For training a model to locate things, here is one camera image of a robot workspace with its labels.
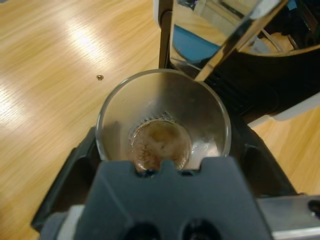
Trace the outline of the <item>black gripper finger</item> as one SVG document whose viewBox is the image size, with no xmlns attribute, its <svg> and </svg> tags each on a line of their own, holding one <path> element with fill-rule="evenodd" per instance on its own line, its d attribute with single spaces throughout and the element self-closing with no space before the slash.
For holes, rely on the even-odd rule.
<svg viewBox="0 0 320 240">
<path fill-rule="evenodd" d="M 80 144 L 71 150 L 39 205 L 31 227 L 39 232 L 53 214 L 84 204 L 100 163 L 96 128 L 92 127 Z"/>
<path fill-rule="evenodd" d="M 257 198 L 296 196 L 298 193 L 259 135 L 241 117 L 231 117 L 234 157 Z"/>
</svg>

